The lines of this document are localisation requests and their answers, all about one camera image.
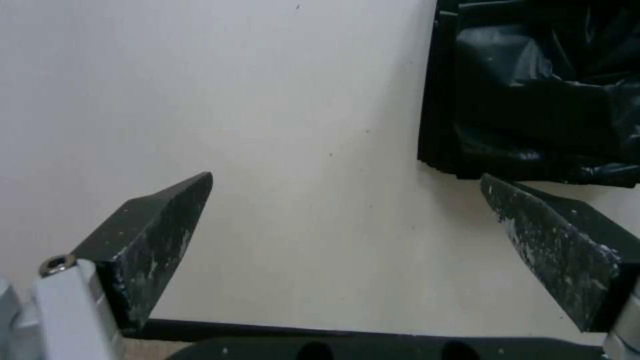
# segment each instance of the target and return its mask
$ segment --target black plastic sheet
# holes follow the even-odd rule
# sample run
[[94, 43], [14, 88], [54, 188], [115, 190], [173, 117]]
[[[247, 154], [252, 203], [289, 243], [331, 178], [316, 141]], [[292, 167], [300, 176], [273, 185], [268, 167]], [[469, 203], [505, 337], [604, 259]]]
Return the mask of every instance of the black plastic sheet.
[[419, 159], [465, 179], [634, 186], [637, 6], [439, 0]]

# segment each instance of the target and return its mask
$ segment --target screw head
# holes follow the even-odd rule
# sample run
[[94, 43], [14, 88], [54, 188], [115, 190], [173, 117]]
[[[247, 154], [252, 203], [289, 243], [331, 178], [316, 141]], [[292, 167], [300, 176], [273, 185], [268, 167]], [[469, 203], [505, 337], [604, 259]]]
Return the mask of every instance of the screw head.
[[76, 263], [76, 257], [71, 254], [58, 255], [43, 262], [38, 272], [41, 277], [47, 277], [72, 268]]

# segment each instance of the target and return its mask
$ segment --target white table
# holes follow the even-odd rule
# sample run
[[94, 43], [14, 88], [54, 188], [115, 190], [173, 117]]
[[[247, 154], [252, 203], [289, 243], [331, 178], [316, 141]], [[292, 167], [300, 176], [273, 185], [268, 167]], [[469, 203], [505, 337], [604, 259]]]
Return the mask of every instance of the white table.
[[[434, 5], [0, 0], [0, 273], [211, 170], [157, 318], [597, 343], [415, 159]], [[637, 191], [543, 188], [640, 233]]]

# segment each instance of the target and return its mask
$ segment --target hole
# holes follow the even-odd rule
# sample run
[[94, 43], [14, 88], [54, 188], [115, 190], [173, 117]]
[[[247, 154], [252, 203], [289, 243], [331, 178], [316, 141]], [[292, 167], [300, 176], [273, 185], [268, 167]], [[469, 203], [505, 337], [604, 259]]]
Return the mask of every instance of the hole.
[[60, 265], [64, 265], [67, 262], [67, 260], [65, 259], [64, 256], [60, 256], [58, 258], [55, 258], [53, 260], [49, 260], [49, 263], [47, 264], [47, 266], [50, 269], [55, 269]]
[[449, 341], [442, 348], [441, 360], [480, 360], [478, 353], [462, 341]]
[[308, 343], [300, 348], [296, 360], [333, 360], [333, 353], [325, 343]]

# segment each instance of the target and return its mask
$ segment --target white surface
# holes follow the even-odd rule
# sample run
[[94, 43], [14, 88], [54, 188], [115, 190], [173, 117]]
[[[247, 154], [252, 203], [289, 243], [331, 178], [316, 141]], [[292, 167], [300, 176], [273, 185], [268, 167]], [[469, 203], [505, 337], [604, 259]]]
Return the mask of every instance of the white surface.
[[[415, 160], [434, 2], [0, 0], [0, 274], [212, 170], [154, 316], [580, 341], [476, 182]], [[638, 192], [545, 185], [640, 233]]]

